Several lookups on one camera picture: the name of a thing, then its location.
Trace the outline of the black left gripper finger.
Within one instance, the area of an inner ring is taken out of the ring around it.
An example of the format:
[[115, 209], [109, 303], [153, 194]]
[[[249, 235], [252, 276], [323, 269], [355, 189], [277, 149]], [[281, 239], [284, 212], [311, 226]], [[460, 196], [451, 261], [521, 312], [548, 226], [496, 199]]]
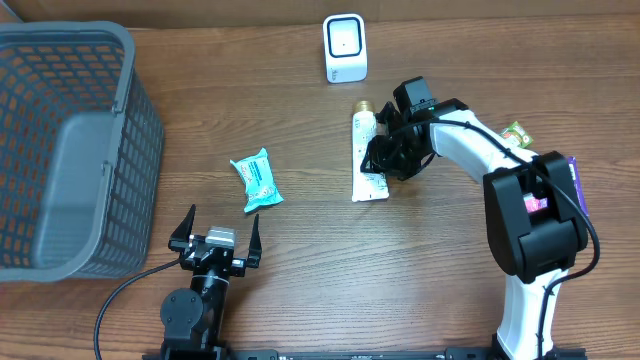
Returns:
[[171, 234], [169, 242], [170, 243], [188, 243], [194, 222], [194, 217], [196, 213], [196, 205], [192, 204], [187, 212], [186, 216], [182, 220], [182, 222], [176, 227], [174, 232]]
[[262, 245], [259, 233], [259, 215], [254, 217], [251, 239], [248, 248], [246, 266], [249, 268], [258, 268], [262, 256]]

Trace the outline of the white bamboo print tube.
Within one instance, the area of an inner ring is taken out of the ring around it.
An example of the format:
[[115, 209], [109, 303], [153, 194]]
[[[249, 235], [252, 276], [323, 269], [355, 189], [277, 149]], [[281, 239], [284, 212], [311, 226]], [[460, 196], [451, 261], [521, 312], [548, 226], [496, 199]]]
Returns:
[[370, 140], [377, 134], [374, 105], [370, 101], [359, 101], [354, 105], [352, 116], [352, 201], [365, 202], [385, 200], [389, 197], [386, 178], [383, 174], [365, 173], [361, 164]]

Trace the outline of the teal plastic packet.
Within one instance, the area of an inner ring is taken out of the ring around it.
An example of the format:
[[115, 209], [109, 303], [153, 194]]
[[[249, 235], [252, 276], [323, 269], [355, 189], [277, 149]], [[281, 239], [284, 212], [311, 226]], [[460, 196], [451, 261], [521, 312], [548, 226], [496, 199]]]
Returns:
[[262, 148], [256, 155], [239, 161], [230, 161], [245, 185], [246, 214], [258, 208], [277, 205], [284, 201], [276, 185], [271, 169], [269, 154]]

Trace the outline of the green yellow snack pouch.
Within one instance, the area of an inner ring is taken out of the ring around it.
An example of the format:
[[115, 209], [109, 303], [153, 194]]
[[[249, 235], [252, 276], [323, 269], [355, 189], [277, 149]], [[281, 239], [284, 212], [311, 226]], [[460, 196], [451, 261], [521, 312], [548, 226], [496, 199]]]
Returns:
[[500, 136], [509, 144], [519, 148], [526, 149], [533, 143], [531, 135], [522, 127], [518, 121], [514, 121], [511, 125], [504, 128], [500, 132]]

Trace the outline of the purple sanitary pad pack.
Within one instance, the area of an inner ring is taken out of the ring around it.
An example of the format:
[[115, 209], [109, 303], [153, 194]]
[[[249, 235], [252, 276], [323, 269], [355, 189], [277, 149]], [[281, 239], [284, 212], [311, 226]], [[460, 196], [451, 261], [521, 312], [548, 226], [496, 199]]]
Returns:
[[[585, 215], [589, 216], [589, 211], [587, 208], [586, 200], [583, 193], [583, 187], [581, 184], [581, 178], [579, 174], [577, 160], [575, 157], [569, 156], [567, 158], [567, 161], [568, 161], [569, 169], [571, 172], [574, 188], [576, 190], [576, 194], [578, 197], [579, 205], [582, 211], [585, 213]], [[549, 207], [549, 201], [547, 198], [536, 198], [532, 193], [524, 194], [523, 201], [528, 213], [534, 213]]]

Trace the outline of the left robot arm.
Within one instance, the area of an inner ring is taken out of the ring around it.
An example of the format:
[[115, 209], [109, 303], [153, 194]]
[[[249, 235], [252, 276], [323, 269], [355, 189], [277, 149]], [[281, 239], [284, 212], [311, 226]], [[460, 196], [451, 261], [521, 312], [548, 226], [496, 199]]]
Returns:
[[162, 359], [234, 359], [220, 338], [227, 291], [233, 277], [257, 269], [262, 256], [259, 218], [253, 221], [248, 254], [234, 256], [236, 231], [211, 227], [205, 235], [192, 232], [196, 207], [191, 206], [171, 234], [168, 248], [179, 254], [178, 264], [191, 273], [190, 286], [172, 291], [163, 301]]

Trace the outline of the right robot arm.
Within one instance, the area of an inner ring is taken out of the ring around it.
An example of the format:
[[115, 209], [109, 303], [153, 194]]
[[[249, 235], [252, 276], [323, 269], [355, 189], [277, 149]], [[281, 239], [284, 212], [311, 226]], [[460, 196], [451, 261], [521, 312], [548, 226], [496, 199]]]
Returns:
[[408, 180], [435, 157], [447, 158], [481, 185], [490, 251], [505, 273], [502, 320], [485, 359], [583, 359], [560, 349], [551, 327], [561, 285], [587, 246], [592, 225], [579, 204], [569, 161], [508, 142], [456, 98], [434, 98], [422, 77], [402, 82], [393, 101], [371, 115], [374, 132], [354, 150], [367, 177]]

